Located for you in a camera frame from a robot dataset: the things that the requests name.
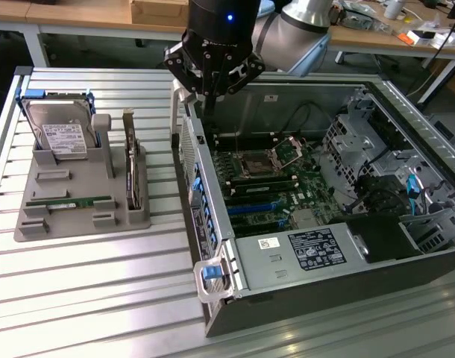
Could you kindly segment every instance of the motherboard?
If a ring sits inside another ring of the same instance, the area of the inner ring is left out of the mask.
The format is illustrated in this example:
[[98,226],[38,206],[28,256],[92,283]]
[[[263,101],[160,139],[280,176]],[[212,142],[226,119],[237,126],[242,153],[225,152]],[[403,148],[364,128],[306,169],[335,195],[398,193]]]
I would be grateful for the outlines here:
[[236,237],[316,227],[342,214],[305,141],[211,155]]

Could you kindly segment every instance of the metal handle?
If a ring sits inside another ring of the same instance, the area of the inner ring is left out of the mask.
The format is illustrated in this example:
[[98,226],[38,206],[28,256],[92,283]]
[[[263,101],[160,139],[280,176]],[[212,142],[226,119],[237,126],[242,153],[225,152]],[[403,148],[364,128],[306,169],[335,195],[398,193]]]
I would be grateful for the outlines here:
[[198,263],[195,264],[193,271],[195,274],[196,287],[198,290],[199,300],[203,304],[216,302],[223,298],[231,297],[233,295],[234,289],[232,285],[229,285],[228,289],[224,289],[219,292],[208,292],[204,288],[203,268],[208,266],[221,265],[221,260],[222,260],[221,257],[214,257],[209,260],[199,261]]

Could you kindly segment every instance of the aluminum table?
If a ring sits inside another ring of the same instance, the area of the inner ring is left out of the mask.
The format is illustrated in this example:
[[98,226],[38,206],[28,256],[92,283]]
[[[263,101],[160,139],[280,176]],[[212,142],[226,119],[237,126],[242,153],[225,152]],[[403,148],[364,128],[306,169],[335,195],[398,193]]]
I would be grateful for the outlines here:
[[[157,70],[44,68],[14,76],[0,118],[0,357],[455,357],[455,272],[206,339],[169,142],[171,81]],[[18,86],[90,88],[97,111],[114,119],[113,145],[124,139],[122,109],[135,109],[148,152],[149,229],[13,240],[34,142],[14,103]]]

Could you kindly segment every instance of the hard drive label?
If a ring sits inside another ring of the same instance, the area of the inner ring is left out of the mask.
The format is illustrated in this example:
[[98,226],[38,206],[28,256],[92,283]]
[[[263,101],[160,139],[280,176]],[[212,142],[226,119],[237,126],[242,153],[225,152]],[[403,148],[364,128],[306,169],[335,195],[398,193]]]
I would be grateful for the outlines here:
[[291,234],[289,240],[299,264],[305,271],[347,262],[330,229]]
[[54,154],[85,154],[84,132],[81,125],[42,125]]

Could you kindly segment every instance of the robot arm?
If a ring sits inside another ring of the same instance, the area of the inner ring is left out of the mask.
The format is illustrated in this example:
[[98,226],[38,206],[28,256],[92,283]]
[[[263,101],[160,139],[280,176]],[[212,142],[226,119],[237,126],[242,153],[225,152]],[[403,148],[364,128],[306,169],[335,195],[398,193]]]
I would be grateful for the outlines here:
[[331,4],[293,0],[281,15],[256,20],[260,0],[190,0],[187,29],[165,51],[164,63],[187,90],[204,96],[209,115],[217,97],[238,92],[265,70],[264,63],[306,75],[329,40]]

